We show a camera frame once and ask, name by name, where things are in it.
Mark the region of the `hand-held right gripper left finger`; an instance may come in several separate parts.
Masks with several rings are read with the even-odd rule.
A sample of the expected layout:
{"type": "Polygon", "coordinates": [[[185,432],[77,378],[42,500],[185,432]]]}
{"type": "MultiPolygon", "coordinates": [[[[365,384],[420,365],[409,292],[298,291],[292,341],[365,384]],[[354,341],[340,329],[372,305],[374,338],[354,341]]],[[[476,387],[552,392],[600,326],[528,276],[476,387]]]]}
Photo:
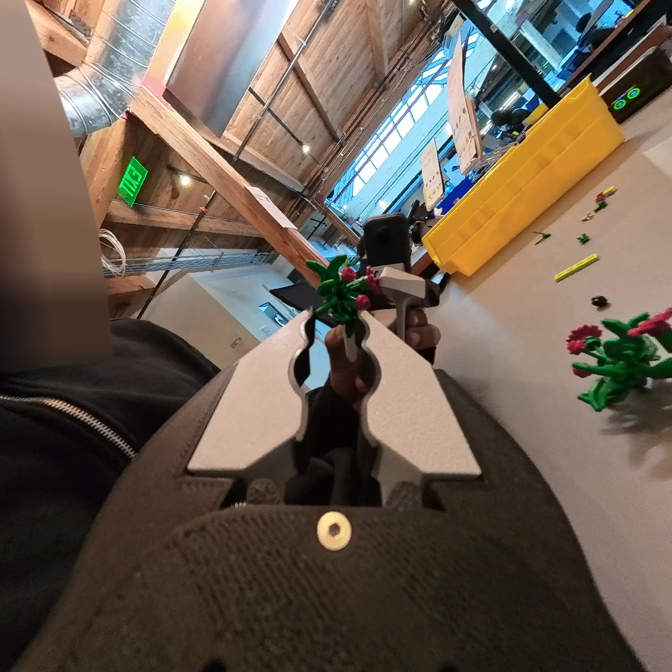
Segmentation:
{"type": "Polygon", "coordinates": [[[314,341],[309,308],[237,362],[189,460],[190,475],[288,481],[298,474],[314,341]]]}

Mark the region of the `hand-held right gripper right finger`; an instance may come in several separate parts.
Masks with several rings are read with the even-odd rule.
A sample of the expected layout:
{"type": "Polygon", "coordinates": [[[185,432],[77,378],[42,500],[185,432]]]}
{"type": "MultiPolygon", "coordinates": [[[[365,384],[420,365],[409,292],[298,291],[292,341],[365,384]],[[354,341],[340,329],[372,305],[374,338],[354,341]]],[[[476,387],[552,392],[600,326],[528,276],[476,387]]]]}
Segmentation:
{"type": "Polygon", "coordinates": [[[361,465],[383,504],[399,484],[420,491],[434,481],[474,480],[481,467],[432,365],[373,315],[362,315],[362,351],[373,382],[362,401],[361,465]]]}

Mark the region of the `green leafy toy brick plant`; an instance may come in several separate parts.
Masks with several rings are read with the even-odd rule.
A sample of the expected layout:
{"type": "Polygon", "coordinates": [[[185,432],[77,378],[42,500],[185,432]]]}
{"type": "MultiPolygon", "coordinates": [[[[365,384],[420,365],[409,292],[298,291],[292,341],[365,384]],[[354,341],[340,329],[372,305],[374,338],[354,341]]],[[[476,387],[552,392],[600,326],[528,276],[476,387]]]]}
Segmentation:
{"type": "Polygon", "coordinates": [[[328,315],[343,327],[347,338],[354,337],[359,314],[372,306],[370,296],[382,293],[374,270],[367,266],[365,274],[358,275],[346,255],[333,257],[327,265],[314,260],[306,260],[305,265],[317,274],[320,282],[316,291],[324,299],[315,315],[328,315]]]}
{"type": "Polygon", "coordinates": [[[649,381],[618,375],[617,367],[609,363],[603,352],[604,340],[613,338],[615,336],[602,324],[584,324],[569,332],[566,339],[567,350],[572,356],[586,355],[592,358],[590,363],[574,362],[572,370],[580,378],[595,377],[590,389],[581,393],[578,399],[596,412],[624,401],[631,392],[644,388],[649,381]]]}

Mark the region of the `toy brick cactus pink flower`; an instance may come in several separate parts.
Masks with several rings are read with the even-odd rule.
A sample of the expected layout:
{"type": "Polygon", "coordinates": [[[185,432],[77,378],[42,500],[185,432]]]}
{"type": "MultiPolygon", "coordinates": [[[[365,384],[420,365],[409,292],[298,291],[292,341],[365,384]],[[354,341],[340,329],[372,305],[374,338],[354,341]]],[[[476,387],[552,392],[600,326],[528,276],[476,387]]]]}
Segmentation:
{"type": "Polygon", "coordinates": [[[657,314],[641,313],[629,321],[605,318],[601,322],[613,339],[603,342],[603,352],[619,376],[667,380],[671,378],[671,309],[657,314]]]}

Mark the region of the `person's left forearm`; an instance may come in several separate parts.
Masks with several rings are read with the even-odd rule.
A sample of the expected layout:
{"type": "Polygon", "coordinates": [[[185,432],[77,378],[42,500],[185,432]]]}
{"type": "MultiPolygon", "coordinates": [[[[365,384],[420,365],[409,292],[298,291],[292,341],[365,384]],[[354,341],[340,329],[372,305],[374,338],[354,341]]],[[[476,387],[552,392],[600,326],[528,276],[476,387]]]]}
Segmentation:
{"type": "Polygon", "coordinates": [[[308,402],[308,465],[329,466],[339,476],[348,473],[358,480],[359,413],[333,390],[330,381],[311,391],[308,402]]]}

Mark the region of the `person's left hand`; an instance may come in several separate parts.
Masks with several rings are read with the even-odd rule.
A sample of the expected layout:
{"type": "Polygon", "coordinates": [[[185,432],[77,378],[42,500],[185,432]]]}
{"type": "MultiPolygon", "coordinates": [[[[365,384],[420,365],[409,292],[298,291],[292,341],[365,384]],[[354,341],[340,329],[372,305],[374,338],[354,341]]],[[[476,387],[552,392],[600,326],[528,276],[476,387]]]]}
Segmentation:
{"type": "MultiPolygon", "coordinates": [[[[334,393],[360,411],[362,400],[369,388],[359,376],[359,364],[348,360],[343,325],[331,329],[324,338],[330,360],[329,384],[334,393]]],[[[405,317],[405,342],[419,352],[434,351],[441,340],[441,332],[431,324],[420,308],[409,309],[405,317]]]]}

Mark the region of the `small cream chart board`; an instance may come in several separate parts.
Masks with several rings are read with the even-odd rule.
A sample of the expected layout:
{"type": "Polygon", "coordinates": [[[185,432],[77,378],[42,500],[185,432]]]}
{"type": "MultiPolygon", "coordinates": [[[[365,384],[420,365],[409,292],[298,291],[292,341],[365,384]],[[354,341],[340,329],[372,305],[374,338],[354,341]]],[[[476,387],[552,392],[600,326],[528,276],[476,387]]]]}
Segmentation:
{"type": "Polygon", "coordinates": [[[419,156],[425,210],[433,212],[446,197],[446,182],[435,139],[431,139],[419,156]]]}

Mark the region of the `blue plastic bin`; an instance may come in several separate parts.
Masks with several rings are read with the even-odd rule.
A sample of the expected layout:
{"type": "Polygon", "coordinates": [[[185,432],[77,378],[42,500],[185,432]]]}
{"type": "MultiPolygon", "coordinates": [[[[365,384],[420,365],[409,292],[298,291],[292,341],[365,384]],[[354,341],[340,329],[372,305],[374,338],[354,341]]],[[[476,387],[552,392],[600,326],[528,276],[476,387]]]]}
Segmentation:
{"type": "Polygon", "coordinates": [[[435,209],[441,210],[441,215],[445,215],[460,199],[466,196],[473,186],[474,183],[468,177],[465,177],[456,186],[448,189],[447,194],[435,209]]]}

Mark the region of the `yellow plastic bin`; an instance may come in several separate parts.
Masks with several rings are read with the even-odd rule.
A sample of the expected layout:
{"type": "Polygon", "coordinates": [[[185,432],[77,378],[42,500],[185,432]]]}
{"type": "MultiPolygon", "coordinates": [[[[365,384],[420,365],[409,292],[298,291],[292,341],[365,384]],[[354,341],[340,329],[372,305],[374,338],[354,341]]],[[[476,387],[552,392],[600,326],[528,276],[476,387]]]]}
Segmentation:
{"type": "Polygon", "coordinates": [[[433,263],[470,277],[624,141],[584,78],[424,236],[433,263]]]}

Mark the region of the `tall cream chart board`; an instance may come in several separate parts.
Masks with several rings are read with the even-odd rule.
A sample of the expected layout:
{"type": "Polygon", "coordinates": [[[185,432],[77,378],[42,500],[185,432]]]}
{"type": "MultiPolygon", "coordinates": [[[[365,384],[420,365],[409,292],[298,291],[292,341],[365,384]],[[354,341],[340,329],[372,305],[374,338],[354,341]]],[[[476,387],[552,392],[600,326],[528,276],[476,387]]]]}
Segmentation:
{"type": "Polygon", "coordinates": [[[467,95],[464,84],[465,47],[466,44],[463,43],[461,32],[458,30],[449,66],[447,87],[449,124],[461,175],[467,175],[474,170],[483,158],[483,145],[476,121],[474,101],[467,95]]]}

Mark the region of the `lime green flat brick strip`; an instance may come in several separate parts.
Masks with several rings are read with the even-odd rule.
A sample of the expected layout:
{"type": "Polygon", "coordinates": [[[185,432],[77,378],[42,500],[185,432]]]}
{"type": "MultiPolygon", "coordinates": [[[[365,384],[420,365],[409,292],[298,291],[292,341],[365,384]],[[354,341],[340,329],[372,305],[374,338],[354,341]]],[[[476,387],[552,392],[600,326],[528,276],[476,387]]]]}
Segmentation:
{"type": "Polygon", "coordinates": [[[561,282],[563,280],[568,279],[569,277],[575,275],[576,273],[581,272],[582,270],[590,267],[591,265],[597,263],[600,260],[600,256],[598,254],[592,254],[581,261],[576,262],[575,264],[571,265],[570,267],[567,267],[567,269],[564,269],[563,271],[557,273],[554,276],[554,281],[555,282],[561,282]]]}

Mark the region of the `black pole with round disc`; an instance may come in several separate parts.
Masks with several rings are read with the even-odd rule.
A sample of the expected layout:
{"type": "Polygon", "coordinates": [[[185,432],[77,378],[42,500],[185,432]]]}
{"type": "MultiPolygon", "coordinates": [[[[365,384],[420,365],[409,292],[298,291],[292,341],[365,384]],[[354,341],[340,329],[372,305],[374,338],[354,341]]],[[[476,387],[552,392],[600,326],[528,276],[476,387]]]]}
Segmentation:
{"type": "Polygon", "coordinates": [[[517,46],[476,6],[474,1],[453,1],[453,3],[459,12],[474,24],[483,38],[491,44],[507,61],[510,67],[528,84],[533,92],[539,96],[543,104],[548,108],[552,108],[560,103],[561,97],[559,94],[544,80],[517,46]]]}

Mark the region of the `green exit sign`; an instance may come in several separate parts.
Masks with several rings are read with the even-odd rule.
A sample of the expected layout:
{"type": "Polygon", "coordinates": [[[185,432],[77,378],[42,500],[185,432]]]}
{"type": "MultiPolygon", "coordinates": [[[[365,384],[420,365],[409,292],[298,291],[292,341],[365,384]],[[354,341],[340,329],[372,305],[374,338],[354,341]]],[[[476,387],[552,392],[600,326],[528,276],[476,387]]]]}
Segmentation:
{"type": "Polygon", "coordinates": [[[148,170],[146,166],[133,155],[123,172],[116,189],[116,195],[121,198],[122,202],[132,208],[137,202],[137,198],[147,177],[148,170]]]}

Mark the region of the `black charger with green light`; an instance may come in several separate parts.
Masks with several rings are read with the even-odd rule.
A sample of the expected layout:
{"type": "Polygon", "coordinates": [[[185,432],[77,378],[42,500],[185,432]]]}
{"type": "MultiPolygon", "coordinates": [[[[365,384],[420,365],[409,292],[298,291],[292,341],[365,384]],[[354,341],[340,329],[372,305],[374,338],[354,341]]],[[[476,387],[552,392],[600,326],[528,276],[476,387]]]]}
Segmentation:
{"type": "Polygon", "coordinates": [[[613,119],[622,124],[671,87],[671,58],[662,46],[648,49],[600,92],[613,119]]]}

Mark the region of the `rectangular metal air duct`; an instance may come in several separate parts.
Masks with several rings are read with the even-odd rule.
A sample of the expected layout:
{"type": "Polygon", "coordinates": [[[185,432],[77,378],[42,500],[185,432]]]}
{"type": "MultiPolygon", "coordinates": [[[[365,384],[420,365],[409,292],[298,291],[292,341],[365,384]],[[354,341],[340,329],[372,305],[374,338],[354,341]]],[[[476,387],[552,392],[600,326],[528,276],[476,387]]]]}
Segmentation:
{"type": "Polygon", "coordinates": [[[205,1],[167,82],[173,99],[223,135],[298,1],[205,1]]]}

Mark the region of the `round spiral air duct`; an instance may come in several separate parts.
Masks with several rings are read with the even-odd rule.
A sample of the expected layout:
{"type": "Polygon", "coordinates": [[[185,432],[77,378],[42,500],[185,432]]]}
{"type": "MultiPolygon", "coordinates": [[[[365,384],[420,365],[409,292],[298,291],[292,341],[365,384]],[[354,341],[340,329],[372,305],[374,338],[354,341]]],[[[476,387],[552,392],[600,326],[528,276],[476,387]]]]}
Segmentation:
{"type": "Polygon", "coordinates": [[[175,1],[106,1],[82,63],[55,78],[74,137],[110,127],[141,85],[175,1]]]}

